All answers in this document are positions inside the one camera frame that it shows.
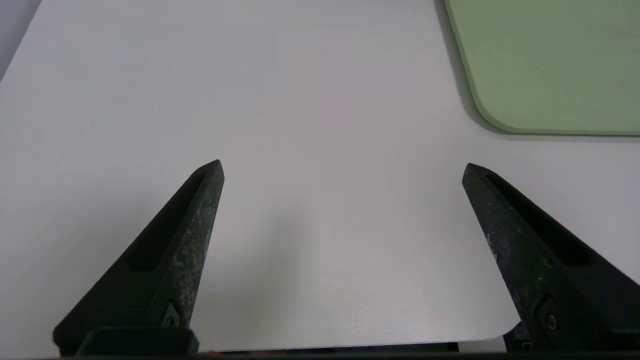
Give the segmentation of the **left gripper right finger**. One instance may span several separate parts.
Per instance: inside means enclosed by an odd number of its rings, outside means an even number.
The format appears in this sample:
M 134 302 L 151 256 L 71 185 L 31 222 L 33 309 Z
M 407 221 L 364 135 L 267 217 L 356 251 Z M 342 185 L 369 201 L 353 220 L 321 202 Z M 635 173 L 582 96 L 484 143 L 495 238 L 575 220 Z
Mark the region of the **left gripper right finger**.
M 535 350 L 639 349 L 637 282 L 494 171 L 462 187 Z

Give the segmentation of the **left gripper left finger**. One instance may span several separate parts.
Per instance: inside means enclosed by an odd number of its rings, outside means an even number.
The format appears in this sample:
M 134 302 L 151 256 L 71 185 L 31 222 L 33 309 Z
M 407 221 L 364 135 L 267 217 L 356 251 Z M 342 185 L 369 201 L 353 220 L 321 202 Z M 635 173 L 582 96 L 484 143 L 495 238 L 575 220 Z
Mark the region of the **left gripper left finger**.
M 190 321 L 225 175 L 192 173 L 53 330 L 62 357 L 194 357 Z

